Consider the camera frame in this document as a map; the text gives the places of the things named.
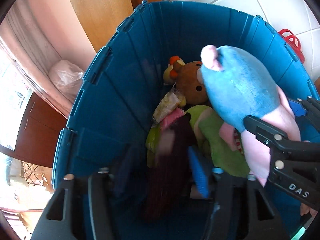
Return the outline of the person right hand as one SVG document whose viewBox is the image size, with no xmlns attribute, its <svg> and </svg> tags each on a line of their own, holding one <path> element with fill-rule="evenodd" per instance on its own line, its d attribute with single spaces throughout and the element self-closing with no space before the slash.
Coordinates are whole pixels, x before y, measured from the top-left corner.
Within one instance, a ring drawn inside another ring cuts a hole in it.
<svg viewBox="0 0 320 240">
<path fill-rule="evenodd" d="M 310 214 L 312 217 L 316 217 L 317 213 L 318 213 L 318 211 L 312 209 L 311 207 L 305 205 L 304 203 L 301 203 L 301 205 L 300 205 L 300 215 L 301 216 Z"/>
</svg>

